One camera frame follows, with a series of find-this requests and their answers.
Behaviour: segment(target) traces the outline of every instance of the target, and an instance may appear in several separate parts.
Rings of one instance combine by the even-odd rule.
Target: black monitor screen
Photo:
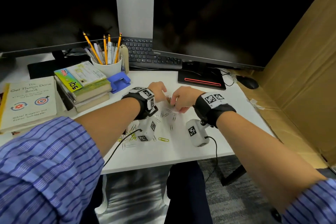
[[[1,0],[0,53],[21,56],[119,36],[116,0]]]
[[[313,1],[154,0],[153,49],[262,69]]]

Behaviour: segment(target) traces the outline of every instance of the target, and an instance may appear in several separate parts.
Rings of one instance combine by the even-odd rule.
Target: keyboard
[[[121,43],[128,48],[130,67],[182,69],[181,59],[156,55],[152,51],[153,40],[150,38],[122,37]]]

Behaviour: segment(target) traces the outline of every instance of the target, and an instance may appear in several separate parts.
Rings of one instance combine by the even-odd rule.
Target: black mouse
[[[244,85],[246,88],[249,88],[251,90],[254,90],[259,87],[259,84],[255,79],[252,79],[250,77],[245,77],[241,75],[236,75],[237,81],[240,82],[242,85]]]

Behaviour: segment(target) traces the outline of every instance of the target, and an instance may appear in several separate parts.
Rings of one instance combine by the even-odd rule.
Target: black pants
[[[100,176],[80,224],[99,224],[95,208],[103,200],[102,186],[103,176]],[[165,224],[212,224],[204,176],[197,161],[179,163],[171,167],[167,180],[167,194],[170,204]]]

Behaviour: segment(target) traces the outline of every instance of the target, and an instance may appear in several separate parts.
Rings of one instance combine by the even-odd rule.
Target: sleeve
[[[336,181],[320,181],[302,192],[286,209],[283,223],[336,223]]]
[[[0,223],[78,223],[103,164],[85,128],[66,117],[9,141],[0,147]]]

